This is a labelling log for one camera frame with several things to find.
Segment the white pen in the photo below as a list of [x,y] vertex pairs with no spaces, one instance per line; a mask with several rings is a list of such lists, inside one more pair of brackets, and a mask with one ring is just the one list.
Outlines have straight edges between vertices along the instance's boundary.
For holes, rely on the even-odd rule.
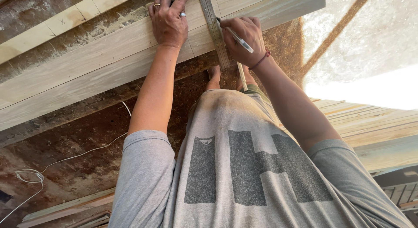
[[[218,25],[219,25],[219,27],[220,27],[220,22],[221,22],[221,19],[219,19],[218,17],[216,18],[216,20],[218,21]],[[238,34],[237,33],[235,33],[235,31],[233,31],[231,28],[229,28],[229,27],[225,27],[232,35],[233,35],[233,37],[235,38],[235,40],[238,42],[238,43],[240,43],[245,49],[247,49],[250,53],[253,53],[254,52],[254,50],[247,44],[247,42],[245,42],[242,38],[240,38],[239,36],[238,36]]]

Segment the green shorts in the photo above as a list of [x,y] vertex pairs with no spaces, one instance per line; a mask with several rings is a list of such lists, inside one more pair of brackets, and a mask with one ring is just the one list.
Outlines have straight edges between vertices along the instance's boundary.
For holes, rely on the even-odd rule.
[[264,101],[266,101],[266,102],[268,102],[268,103],[270,103],[271,104],[271,102],[270,102],[270,100],[268,99],[268,97],[266,97],[265,95],[264,95],[264,93],[261,91],[261,89],[257,86],[257,85],[254,85],[254,84],[248,84],[247,85],[247,87],[248,87],[248,90],[247,91],[245,91],[244,92],[244,88],[241,88],[241,90],[240,90],[240,92],[242,92],[242,93],[244,93],[244,94],[259,94],[260,96],[261,96],[261,98],[264,100]]

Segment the stacked lumber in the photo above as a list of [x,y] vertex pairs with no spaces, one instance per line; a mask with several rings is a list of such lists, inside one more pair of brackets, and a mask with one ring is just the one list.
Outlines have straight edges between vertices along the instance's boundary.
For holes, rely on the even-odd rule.
[[[218,17],[256,16],[262,30],[325,7],[325,0],[211,1]],[[177,63],[215,49],[199,0],[185,8],[189,36]],[[156,47],[146,17],[1,83],[0,130],[147,75]]]
[[18,228],[28,228],[51,220],[79,213],[104,204],[112,203],[115,197],[115,188],[104,190],[83,198],[59,204],[35,213],[26,215]]
[[383,187],[382,189],[400,209],[418,209],[418,184],[416,182]]
[[369,172],[418,165],[418,111],[311,100],[354,148]]

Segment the metal ruler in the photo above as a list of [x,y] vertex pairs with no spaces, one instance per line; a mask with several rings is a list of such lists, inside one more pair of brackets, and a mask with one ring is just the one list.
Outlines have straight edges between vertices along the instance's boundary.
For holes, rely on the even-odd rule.
[[222,32],[218,27],[215,12],[213,11],[212,2],[210,0],[200,0],[200,4],[202,5],[203,14],[206,17],[210,35],[212,36],[213,43],[215,44],[216,52],[221,63],[221,68],[227,68],[230,66],[227,50],[225,49],[224,40],[222,39]]

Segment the man's right hand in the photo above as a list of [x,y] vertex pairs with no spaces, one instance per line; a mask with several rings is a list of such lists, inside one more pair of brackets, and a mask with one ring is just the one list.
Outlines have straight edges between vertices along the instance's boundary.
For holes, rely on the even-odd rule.
[[[258,17],[241,17],[221,21],[224,41],[233,58],[248,67],[254,67],[265,55],[263,34]],[[233,35],[225,28],[230,27],[254,50],[250,53],[241,44],[235,42]]]

